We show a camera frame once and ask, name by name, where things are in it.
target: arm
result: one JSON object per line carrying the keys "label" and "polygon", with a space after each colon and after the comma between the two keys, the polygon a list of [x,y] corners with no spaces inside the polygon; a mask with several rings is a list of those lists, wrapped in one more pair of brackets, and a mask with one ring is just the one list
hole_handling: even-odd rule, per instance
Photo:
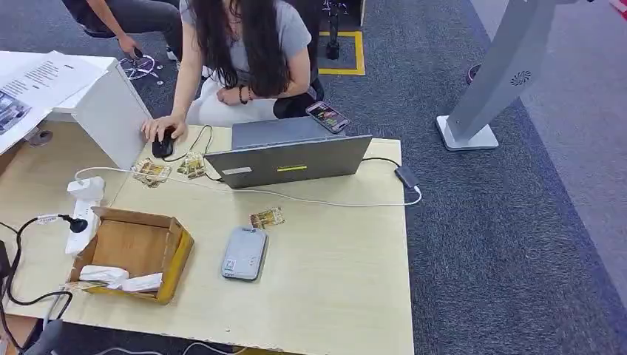
{"label": "arm", "polygon": [[196,29],[187,22],[183,22],[183,61],[177,77],[174,91],[174,105],[172,113],[156,120],[147,120],[141,130],[148,141],[163,140],[163,133],[168,127],[174,127],[172,137],[176,138],[185,132],[185,119],[189,107],[198,90],[200,73],[203,70],[203,55],[196,39]]}
{"label": "arm", "polygon": [[[288,59],[288,69],[290,71],[290,82],[288,88],[280,94],[270,98],[290,98],[292,96],[300,95],[307,92],[309,88],[309,81],[311,77],[311,69],[309,64],[309,52],[307,48],[300,50],[297,54]],[[253,100],[262,98],[256,95],[250,87],[242,88],[242,99],[248,101],[248,94]],[[233,89],[220,89],[217,93],[217,98],[220,102],[229,106],[236,106],[240,104],[240,88],[235,87]]]}
{"label": "arm", "polygon": [[198,91],[203,70],[203,55],[196,39],[196,29],[183,22],[183,61],[180,62],[172,115],[185,120]]}
{"label": "arm", "polygon": [[92,8],[96,16],[118,37],[122,50],[135,58],[135,48],[137,43],[122,30],[122,26],[115,19],[109,5],[104,0],[87,0],[87,4]]}

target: white tissue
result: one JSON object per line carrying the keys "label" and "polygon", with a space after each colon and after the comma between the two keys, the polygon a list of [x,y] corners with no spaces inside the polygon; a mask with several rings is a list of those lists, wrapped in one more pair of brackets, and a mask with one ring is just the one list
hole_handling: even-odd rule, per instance
{"label": "white tissue", "polygon": [[163,273],[133,277],[122,282],[122,289],[127,292],[156,291],[161,286]]}
{"label": "white tissue", "polygon": [[80,281],[101,281],[108,288],[120,288],[122,282],[129,278],[129,272],[111,266],[86,265],[81,269]]}

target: hand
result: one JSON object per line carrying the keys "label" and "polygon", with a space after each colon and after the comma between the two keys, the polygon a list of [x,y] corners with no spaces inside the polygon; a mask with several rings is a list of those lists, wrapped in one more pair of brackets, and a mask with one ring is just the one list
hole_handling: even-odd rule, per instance
{"label": "hand", "polygon": [[170,115],[157,118],[156,120],[146,120],[141,125],[141,132],[146,136],[146,140],[150,143],[155,141],[155,137],[161,142],[163,135],[168,127],[174,127],[172,139],[179,137],[185,133],[187,125],[185,124],[185,116]]}
{"label": "hand", "polygon": [[222,88],[218,90],[216,96],[219,102],[222,102],[229,106],[236,106],[236,105],[242,104],[242,102],[240,101],[240,88],[239,87],[234,87],[233,89]]}
{"label": "hand", "polygon": [[130,55],[131,58],[137,59],[137,56],[135,55],[135,48],[139,48],[137,42],[135,42],[135,40],[128,35],[122,36],[118,38],[118,40],[122,51]]}

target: phone case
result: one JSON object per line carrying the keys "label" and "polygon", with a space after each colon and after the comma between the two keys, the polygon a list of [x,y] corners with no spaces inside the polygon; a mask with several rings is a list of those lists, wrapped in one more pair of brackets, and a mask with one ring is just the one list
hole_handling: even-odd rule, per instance
{"label": "phone case", "polygon": [[346,128],[346,126],[348,126],[348,124],[350,123],[350,120],[348,118],[346,118],[343,114],[339,113],[336,109],[334,109],[331,106],[328,106],[330,109],[332,109],[333,111],[335,111],[338,115],[340,115],[342,118],[344,118],[344,121],[342,122],[346,122],[346,124],[344,124],[344,126],[340,127],[339,129],[333,129],[332,126],[329,126],[328,124],[326,124],[325,122],[319,120],[316,116],[311,114],[311,111],[313,111],[313,108],[320,105],[322,102],[316,102],[315,104],[309,106],[305,112],[309,115],[309,117],[313,118],[314,121],[316,121],[319,125],[323,126],[324,128],[326,128],[327,131],[336,134],[336,133],[340,133],[344,128]]}

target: woman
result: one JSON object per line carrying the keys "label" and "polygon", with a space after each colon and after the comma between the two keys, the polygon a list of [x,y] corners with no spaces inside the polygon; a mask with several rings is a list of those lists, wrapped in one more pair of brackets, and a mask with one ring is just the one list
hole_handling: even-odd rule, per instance
{"label": "woman", "polygon": [[[181,0],[183,61],[171,115],[144,122],[146,139],[186,124],[231,126],[276,119],[277,98],[307,91],[311,35],[282,0]],[[213,69],[192,103],[203,64]]]}

